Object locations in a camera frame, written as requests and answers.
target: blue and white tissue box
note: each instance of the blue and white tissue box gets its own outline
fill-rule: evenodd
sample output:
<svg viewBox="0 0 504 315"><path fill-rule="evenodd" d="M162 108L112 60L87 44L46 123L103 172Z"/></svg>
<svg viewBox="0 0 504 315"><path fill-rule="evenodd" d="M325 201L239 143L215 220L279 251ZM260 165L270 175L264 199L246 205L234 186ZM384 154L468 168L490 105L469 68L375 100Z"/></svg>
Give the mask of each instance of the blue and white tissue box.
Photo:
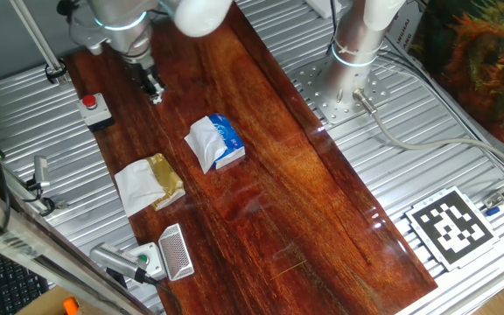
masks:
<svg viewBox="0 0 504 315"><path fill-rule="evenodd" d="M213 165L218 170L245 155L244 143L221 114L205 116L195 122L184 139L198 157L204 174Z"/></svg>

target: yellow wrapper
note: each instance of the yellow wrapper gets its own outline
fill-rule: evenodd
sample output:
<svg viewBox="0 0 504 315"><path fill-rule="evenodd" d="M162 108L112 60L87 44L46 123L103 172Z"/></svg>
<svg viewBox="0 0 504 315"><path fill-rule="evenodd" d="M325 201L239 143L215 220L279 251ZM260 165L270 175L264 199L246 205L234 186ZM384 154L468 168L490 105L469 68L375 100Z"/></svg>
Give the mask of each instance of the yellow wrapper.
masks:
<svg viewBox="0 0 504 315"><path fill-rule="evenodd" d="M152 157L147 157L146 160L149 162L158 184L163 187L166 193L164 197L151 204L153 209L158 210L166 207L185 194L182 179L180 179L179 175L172 169L162 154L155 154Z"/></svg>

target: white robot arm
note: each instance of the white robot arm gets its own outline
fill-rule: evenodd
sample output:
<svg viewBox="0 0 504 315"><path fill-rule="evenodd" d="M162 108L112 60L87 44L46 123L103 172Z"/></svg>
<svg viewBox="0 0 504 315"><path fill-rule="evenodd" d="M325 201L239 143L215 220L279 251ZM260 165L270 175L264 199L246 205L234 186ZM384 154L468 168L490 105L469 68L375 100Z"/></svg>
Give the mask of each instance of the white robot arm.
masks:
<svg viewBox="0 0 504 315"><path fill-rule="evenodd" d="M131 65L136 82L153 103L162 101L164 87L151 56L148 11L162 9L182 33L201 37L213 32L227 15L232 0L88 0L95 25L79 26L74 14L79 0L62 0L58 12L67 16L71 31L93 54L106 42Z"/></svg>

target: orange object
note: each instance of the orange object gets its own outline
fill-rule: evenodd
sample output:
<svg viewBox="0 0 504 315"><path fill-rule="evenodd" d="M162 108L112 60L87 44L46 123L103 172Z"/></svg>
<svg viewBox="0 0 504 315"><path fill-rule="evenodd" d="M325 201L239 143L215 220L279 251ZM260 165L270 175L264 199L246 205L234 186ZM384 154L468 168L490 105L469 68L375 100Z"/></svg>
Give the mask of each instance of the orange object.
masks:
<svg viewBox="0 0 504 315"><path fill-rule="evenodd" d="M75 315L77 314L77 311L79 310L79 306L77 306L77 302L75 302L75 299L72 297L66 298L65 301L63 301L63 307L66 308L67 315Z"/></svg>

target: reddish-brown wooden surface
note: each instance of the reddish-brown wooden surface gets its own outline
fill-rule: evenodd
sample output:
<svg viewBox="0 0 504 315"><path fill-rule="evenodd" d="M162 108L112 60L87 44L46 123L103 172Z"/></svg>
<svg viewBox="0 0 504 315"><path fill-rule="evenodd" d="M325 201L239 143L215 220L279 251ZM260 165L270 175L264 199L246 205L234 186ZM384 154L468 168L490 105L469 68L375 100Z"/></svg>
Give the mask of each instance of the reddish-brown wooden surface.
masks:
<svg viewBox="0 0 504 315"><path fill-rule="evenodd" d="M236 6L204 38L156 27L152 49L157 106L108 49L66 63L115 118L95 133L110 173L160 152L185 182L182 199L129 218L140 243L180 224L196 271L163 284L185 314L393 314L436 287ZM184 136L212 113L246 157L203 174Z"/></svg>

